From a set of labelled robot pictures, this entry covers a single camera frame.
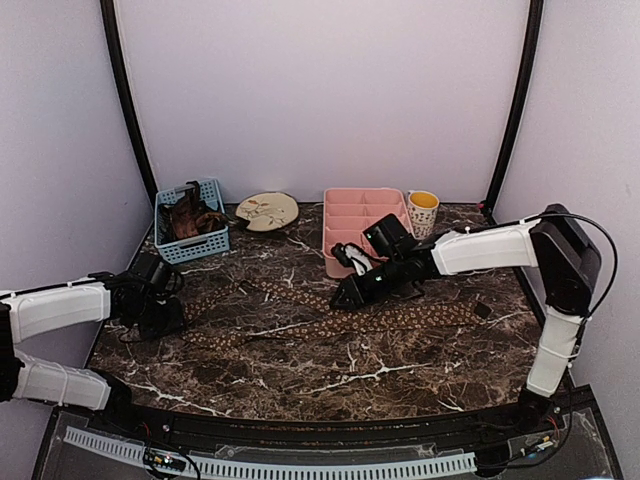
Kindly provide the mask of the brown floral tie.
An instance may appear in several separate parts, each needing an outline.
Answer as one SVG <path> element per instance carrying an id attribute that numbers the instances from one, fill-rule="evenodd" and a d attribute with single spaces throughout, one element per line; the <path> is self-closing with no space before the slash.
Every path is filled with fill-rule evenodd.
<path id="1" fill-rule="evenodd" d="M 299 288 L 286 287 L 269 280 L 231 283 L 220 294 L 208 295 L 185 307 L 187 321 L 194 321 L 211 309 L 220 299 L 241 289 L 253 289 L 269 298 L 286 300 L 315 312 L 308 321 L 294 321 L 282 327 L 257 331 L 231 329 L 208 334 L 202 327 L 190 328 L 181 335 L 185 342 L 202 349 L 226 349 L 254 340 L 325 339 L 348 333 L 378 333 L 384 331 L 418 330 L 431 327 L 469 326 L 482 324 L 492 309 L 479 301 L 453 301 L 444 304 L 418 305 L 388 309 L 381 305 L 370 312 L 333 310 L 327 299 Z"/>

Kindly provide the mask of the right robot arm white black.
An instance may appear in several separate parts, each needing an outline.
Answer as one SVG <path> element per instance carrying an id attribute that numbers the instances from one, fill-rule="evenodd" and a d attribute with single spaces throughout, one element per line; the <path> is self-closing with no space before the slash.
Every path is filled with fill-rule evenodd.
<path id="1" fill-rule="evenodd" d="M 596 221 L 550 204 L 533 216 L 481 227 L 450 229 L 424 240 L 410 234 L 389 214 L 364 232 L 380 257 L 340 281 L 329 305 L 355 311 L 409 283 L 462 273 L 512 268 L 530 303 L 538 307 L 542 326 L 535 359 L 524 391 L 531 394 L 510 413 L 521 434 L 534 432 L 549 416 L 545 399 L 557 391 L 579 355 L 587 323 L 608 296 L 612 284 L 596 290 L 602 255 L 585 227 L 613 239 Z"/>

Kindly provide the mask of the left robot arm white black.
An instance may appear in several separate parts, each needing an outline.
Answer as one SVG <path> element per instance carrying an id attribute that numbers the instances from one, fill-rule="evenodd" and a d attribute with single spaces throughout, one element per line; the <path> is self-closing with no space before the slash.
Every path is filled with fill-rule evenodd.
<path id="1" fill-rule="evenodd" d="M 177 278 L 123 273 L 1 294 L 1 399 L 35 400 L 101 411 L 120 436 L 141 427 L 140 412 L 117 396 L 126 386 L 84 367 L 91 340 L 107 320 L 137 329 L 142 341 L 185 325 Z"/>

